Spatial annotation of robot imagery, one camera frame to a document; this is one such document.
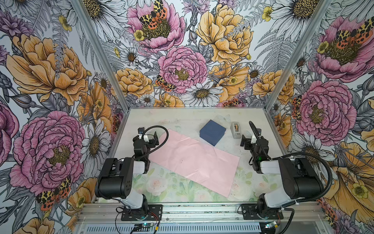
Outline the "navy blue gift box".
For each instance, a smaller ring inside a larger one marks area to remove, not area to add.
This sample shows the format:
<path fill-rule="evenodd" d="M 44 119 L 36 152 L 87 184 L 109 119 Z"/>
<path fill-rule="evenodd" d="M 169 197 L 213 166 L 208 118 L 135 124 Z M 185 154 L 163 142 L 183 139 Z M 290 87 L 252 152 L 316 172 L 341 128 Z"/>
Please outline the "navy blue gift box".
<path fill-rule="evenodd" d="M 216 146 L 226 132 L 226 128 L 216 123 L 213 120 L 209 120 L 200 130 L 200 138 Z"/>

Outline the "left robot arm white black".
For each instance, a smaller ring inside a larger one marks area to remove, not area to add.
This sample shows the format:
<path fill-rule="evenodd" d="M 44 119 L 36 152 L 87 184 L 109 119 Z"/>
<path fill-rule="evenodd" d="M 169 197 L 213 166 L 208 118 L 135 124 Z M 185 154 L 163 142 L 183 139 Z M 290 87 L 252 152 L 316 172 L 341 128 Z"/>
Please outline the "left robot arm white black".
<path fill-rule="evenodd" d="M 121 204 L 124 221 L 159 220 L 153 207 L 149 207 L 145 195 L 133 187 L 133 177 L 145 175 L 150 168 L 149 153 L 159 145 L 158 135 L 138 128 L 133 138 L 134 155 L 122 159 L 106 159 L 95 186 L 95 196 L 115 200 Z"/>

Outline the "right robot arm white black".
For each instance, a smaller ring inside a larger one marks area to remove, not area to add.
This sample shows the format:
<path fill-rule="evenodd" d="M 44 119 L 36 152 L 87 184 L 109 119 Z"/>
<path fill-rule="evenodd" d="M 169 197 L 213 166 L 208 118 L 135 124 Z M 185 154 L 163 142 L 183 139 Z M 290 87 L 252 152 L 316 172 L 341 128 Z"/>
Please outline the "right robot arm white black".
<path fill-rule="evenodd" d="M 274 217 L 280 208 L 293 205 L 298 199 L 312 199 L 324 191 L 324 186 L 306 157 L 290 156 L 270 158 L 268 141 L 264 137 L 242 136 L 240 146 L 250 151 L 249 164 L 258 174 L 280 175 L 281 186 L 272 192 L 261 194 L 254 210 L 260 218 Z"/>

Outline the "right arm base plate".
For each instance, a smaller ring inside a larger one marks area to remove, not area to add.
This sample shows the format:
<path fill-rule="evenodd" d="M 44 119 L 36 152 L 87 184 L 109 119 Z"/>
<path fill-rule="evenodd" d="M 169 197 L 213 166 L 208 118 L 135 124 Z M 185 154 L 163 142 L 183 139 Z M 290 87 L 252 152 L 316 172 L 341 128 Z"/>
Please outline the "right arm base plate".
<path fill-rule="evenodd" d="M 244 220 L 257 220 L 257 219 L 284 219 L 282 211 L 275 208 L 260 208 L 257 204 L 248 203 L 240 205 L 238 213 L 243 216 Z"/>

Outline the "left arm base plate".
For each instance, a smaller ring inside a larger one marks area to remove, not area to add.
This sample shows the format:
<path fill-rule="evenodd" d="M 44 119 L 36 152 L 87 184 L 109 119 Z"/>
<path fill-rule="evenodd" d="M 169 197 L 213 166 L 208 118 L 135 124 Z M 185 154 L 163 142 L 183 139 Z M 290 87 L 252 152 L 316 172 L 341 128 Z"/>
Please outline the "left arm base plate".
<path fill-rule="evenodd" d="M 140 209 L 125 209 L 121 221 L 160 221 L 162 219 L 163 205 L 151 204 Z"/>

